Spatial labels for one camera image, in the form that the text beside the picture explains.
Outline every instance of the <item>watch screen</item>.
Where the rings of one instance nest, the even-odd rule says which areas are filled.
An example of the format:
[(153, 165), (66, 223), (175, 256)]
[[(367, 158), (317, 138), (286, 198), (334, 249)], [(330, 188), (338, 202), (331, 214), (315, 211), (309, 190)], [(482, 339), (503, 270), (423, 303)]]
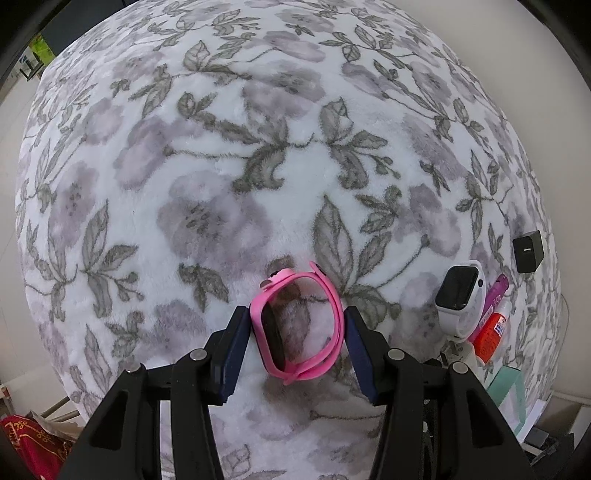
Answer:
[(273, 363), (279, 370), (284, 371), (285, 350), (283, 348), (283, 340), (281, 339), (275, 314), (268, 303), (262, 308), (261, 323), (262, 329), (265, 332), (265, 337), (267, 337), (267, 343), (269, 344), (269, 351), (271, 352)]
[(449, 310), (463, 310), (468, 305), (477, 279), (476, 267), (456, 265), (450, 268), (435, 297), (435, 305)]

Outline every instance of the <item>white fleece blanket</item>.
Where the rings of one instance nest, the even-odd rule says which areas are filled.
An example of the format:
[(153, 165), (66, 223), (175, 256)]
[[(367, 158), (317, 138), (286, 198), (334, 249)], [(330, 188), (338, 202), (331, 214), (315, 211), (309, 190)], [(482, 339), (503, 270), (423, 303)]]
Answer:
[[(126, 362), (202, 347), (281, 267), (315, 260), (366, 322), (419, 360), (433, 306), (470, 258), (511, 281), (509, 349), (528, 403), (556, 373), (560, 276), (517, 135), (470, 69), (380, 0), (141, 0), (45, 72), (22, 144), (17, 235), (31, 314), (70, 398), (92, 414)], [(519, 275), (511, 239), (546, 258)], [(276, 308), (292, 358), (332, 316), (304, 283)], [(287, 388), (252, 341), (212, 409), (226, 479), (364, 479), (381, 410), (346, 352)], [(164, 471), (173, 476), (170, 437)]]

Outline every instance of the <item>black box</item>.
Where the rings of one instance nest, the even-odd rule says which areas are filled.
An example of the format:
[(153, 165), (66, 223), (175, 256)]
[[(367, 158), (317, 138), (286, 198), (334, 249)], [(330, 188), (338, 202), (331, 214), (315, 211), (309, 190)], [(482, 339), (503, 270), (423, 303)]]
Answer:
[(513, 253), (519, 273), (533, 273), (544, 259), (542, 235), (539, 230), (513, 239)]

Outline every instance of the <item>navy blue gripper pad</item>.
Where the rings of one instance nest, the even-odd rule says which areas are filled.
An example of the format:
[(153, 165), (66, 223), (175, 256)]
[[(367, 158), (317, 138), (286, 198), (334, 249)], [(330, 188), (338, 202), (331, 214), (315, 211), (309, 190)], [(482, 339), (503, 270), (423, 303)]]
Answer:
[(367, 328), (357, 307), (345, 309), (345, 342), (361, 392), (373, 405), (381, 404), (376, 381), (384, 372), (388, 342)]
[(236, 307), (212, 355), (211, 377), (224, 403), (236, 388), (250, 334), (250, 311), (245, 306)]

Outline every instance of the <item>purple pen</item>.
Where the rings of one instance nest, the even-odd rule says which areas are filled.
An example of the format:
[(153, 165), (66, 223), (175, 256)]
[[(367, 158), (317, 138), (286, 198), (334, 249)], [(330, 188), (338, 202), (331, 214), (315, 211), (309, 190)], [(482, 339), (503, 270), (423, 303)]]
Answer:
[(480, 322), (476, 327), (476, 330), (472, 332), (472, 334), (468, 337), (468, 341), (470, 343), (474, 343), (476, 337), (482, 330), (482, 327), (486, 324), (486, 321), (492, 315), (492, 312), (495, 311), (496, 306), (499, 304), (503, 295), (509, 288), (509, 279), (504, 275), (499, 275), (499, 278), (496, 279), (496, 282), (493, 283), (492, 287), (486, 294), (486, 298), (484, 301), (484, 309), (482, 310), (482, 317), (480, 317)]

